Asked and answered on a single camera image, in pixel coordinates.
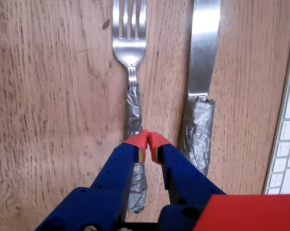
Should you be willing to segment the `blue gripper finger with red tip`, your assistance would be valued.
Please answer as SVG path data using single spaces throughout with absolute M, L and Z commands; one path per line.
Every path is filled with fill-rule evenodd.
M 152 160 L 162 167 L 164 187 L 170 200 L 160 212 L 156 230 L 218 230 L 218 212 L 209 201 L 224 192 L 161 134 L 150 132 L 148 143 Z
M 114 148 L 90 187 L 73 189 L 38 231 L 116 231 L 125 221 L 135 163 L 144 162 L 149 132 Z

